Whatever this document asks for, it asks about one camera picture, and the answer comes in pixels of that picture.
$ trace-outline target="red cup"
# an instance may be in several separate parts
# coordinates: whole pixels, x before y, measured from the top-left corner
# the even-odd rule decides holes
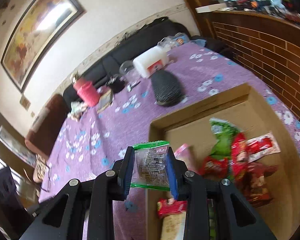
[[[96,88],[92,85],[91,81],[83,84],[77,91],[78,96],[90,107],[99,103],[100,95]]]
[[[84,77],[79,78],[74,84],[72,85],[75,91],[78,91],[87,81]]]

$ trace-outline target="green snack bag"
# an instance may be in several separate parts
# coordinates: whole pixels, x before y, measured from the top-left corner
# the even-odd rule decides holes
[[[231,145],[234,137],[241,132],[234,124],[217,118],[209,120],[211,131],[217,138],[217,143],[211,150],[211,155],[217,159],[231,156]]]
[[[135,164],[130,186],[170,191],[166,172],[169,142],[138,143],[133,148]]]

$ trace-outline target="purple bedspread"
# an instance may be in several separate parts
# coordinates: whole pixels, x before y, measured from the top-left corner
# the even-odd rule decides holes
[[[185,88],[182,102],[167,108],[156,105],[151,82],[143,79],[132,92],[124,89],[116,94],[113,104],[102,113],[90,108],[79,122],[66,119],[48,160],[50,172],[42,184],[50,192],[41,191],[40,200],[57,194],[70,179],[86,181],[111,169],[114,161],[124,157],[127,146],[148,141],[148,128],[153,119],[245,82],[265,97],[286,125],[300,153],[300,122],[252,72],[193,43],[169,53],[172,61],[167,70]],[[145,191],[138,188],[130,190],[126,201],[114,202],[116,240],[146,238],[145,205]]]

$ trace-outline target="red snack bag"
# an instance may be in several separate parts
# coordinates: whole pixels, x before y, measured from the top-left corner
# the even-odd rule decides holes
[[[256,161],[263,156],[279,153],[280,148],[272,132],[247,140],[248,162]]]
[[[161,198],[157,202],[157,210],[160,219],[169,215],[180,214],[187,211],[187,201],[175,201],[173,198]]]
[[[277,166],[267,166],[262,163],[249,163],[243,179],[242,193],[253,207],[260,207],[273,199],[266,187],[265,177],[277,171]]]
[[[228,159],[216,160],[211,156],[205,157],[199,169],[200,175],[215,175],[220,179],[225,178],[228,173]]]
[[[231,146],[232,171],[236,182],[241,182],[248,168],[248,153],[246,151],[246,138],[238,133]]]

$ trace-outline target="wall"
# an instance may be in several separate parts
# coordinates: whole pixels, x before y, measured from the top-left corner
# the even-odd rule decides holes
[[[300,118],[300,27],[272,16],[213,12],[215,35]]]
[[[10,0],[0,20],[0,60],[8,39],[22,13],[32,0]],[[184,4],[183,0],[78,0],[83,14],[54,43],[38,65],[24,95],[31,102],[28,112],[19,104],[21,94],[0,64],[0,111],[23,136],[33,121],[31,111],[38,113],[58,85],[81,62],[109,39],[157,12]],[[173,16],[185,24],[191,34],[198,30],[189,11]]]

